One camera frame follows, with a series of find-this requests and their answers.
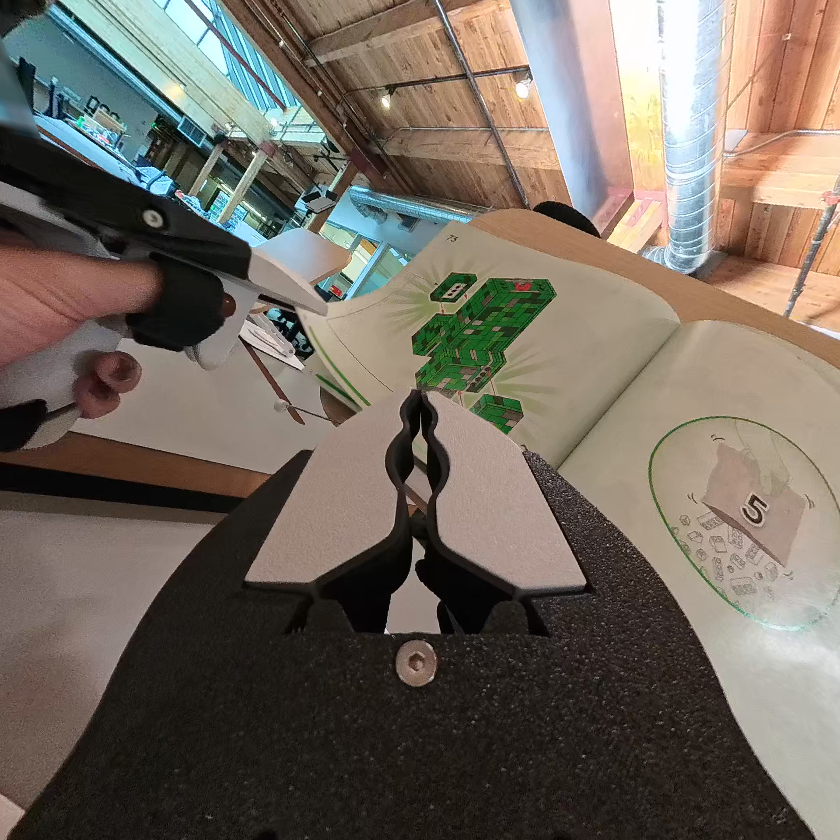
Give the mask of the black metal pole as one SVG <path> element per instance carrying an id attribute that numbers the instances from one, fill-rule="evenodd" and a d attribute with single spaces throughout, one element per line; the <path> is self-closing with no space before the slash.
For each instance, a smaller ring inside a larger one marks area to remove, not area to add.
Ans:
<path id="1" fill-rule="evenodd" d="M 785 317 L 786 319 L 788 319 L 791 316 L 793 310 L 795 309 L 795 306 L 804 291 L 807 278 L 809 277 L 809 274 L 811 273 L 811 270 L 816 262 L 816 258 L 818 257 L 823 247 L 823 242 L 827 235 L 827 232 L 831 227 L 832 223 L 836 221 L 837 207 L 839 204 L 839 177 L 837 177 L 832 190 L 826 192 L 823 195 L 822 200 L 825 205 L 822 211 L 822 215 L 820 216 L 820 220 L 812 237 L 809 248 L 805 253 L 802 265 L 799 268 L 797 278 L 791 289 L 791 294 L 784 307 L 783 317 Z"/>

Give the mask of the person's left hand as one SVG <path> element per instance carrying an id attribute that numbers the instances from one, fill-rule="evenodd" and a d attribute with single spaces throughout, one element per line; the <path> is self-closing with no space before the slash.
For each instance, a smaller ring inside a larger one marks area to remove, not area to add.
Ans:
<path id="1" fill-rule="evenodd" d="M 89 320 L 145 313 L 163 276 L 153 262 L 123 262 L 31 247 L 1 246 L 1 366 L 62 341 Z"/>

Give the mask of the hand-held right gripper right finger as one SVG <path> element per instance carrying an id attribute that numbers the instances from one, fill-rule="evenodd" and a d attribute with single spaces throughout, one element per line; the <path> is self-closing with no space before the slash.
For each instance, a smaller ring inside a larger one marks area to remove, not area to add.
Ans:
<path id="1" fill-rule="evenodd" d="M 421 394 L 427 477 L 426 550 L 417 576 L 436 595 L 446 632 L 481 633 L 518 604 L 543 633 L 533 601 L 581 595 L 588 581 L 526 454 L 488 421 L 440 394 Z"/>

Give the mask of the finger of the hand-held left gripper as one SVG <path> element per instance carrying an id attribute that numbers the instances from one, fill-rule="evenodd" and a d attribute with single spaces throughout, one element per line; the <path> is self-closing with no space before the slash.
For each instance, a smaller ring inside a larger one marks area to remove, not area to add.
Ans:
<path id="1" fill-rule="evenodd" d="M 265 297 L 297 310 L 325 316 L 328 305 L 314 287 L 329 276 L 329 255 L 310 246 L 260 246 L 251 249 L 248 279 Z"/>

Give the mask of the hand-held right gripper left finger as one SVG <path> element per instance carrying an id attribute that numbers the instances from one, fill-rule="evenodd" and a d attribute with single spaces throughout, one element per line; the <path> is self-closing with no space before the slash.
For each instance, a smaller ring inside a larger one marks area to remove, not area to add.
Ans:
<path id="1" fill-rule="evenodd" d="M 413 564 L 405 482 L 422 397 L 402 389 L 336 427 L 310 453 L 245 583 L 336 601 L 354 631 L 382 634 Z"/>

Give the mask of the dark rounded object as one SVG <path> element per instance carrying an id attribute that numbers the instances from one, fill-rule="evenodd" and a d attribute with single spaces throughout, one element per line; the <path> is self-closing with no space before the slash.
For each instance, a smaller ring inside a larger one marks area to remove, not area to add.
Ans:
<path id="1" fill-rule="evenodd" d="M 601 234 L 593 222 L 573 206 L 566 203 L 550 200 L 541 201 L 532 208 L 532 211 L 568 227 L 580 230 L 595 238 L 601 238 Z"/>

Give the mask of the grey desk with wooden edge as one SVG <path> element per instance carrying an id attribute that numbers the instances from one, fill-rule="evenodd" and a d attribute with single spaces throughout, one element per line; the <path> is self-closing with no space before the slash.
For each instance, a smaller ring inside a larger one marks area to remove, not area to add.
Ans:
<path id="1" fill-rule="evenodd" d="M 241 342 L 213 371 L 131 341 L 123 348 L 143 372 L 114 413 L 2 455 L 2 467 L 244 498 L 333 428 L 317 380 Z"/>

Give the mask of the book stand with black sticker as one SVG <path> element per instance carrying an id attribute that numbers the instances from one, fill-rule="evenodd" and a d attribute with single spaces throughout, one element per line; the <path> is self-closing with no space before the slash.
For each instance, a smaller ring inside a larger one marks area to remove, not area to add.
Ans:
<path id="1" fill-rule="evenodd" d="M 327 313 L 316 286 L 339 274 L 350 259 L 346 248 L 309 229 L 294 228 L 252 248 L 246 279 L 257 289 L 255 298 L 265 298 L 301 321 L 303 312 Z"/>

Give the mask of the silver ventilation duct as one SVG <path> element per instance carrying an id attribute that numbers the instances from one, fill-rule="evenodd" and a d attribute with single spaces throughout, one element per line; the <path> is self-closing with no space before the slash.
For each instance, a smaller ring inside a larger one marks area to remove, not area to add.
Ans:
<path id="1" fill-rule="evenodd" d="M 468 224 L 476 217 L 491 211 L 483 206 L 429 197 L 399 196 L 363 185 L 352 185 L 347 195 L 361 215 L 374 218 L 378 224 L 383 224 L 388 214 L 433 224 Z"/>
<path id="2" fill-rule="evenodd" d="M 649 258 L 691 275 L 712 252 L 735 23 L 732 1 L 659 1 L 668 243 Z"/>

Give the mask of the instruction booklet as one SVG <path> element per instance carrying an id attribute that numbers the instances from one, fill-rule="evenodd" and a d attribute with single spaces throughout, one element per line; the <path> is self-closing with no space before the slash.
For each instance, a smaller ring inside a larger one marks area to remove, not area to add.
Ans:
<path id="1" fill-rule="evenodd" d="M 451 224 L 379 290 L 301 320 L 366 407 L 414 385 L 559 469 L 675 596 L 738 723 L 838 838 L 838 369 L 770 328 Z"/>

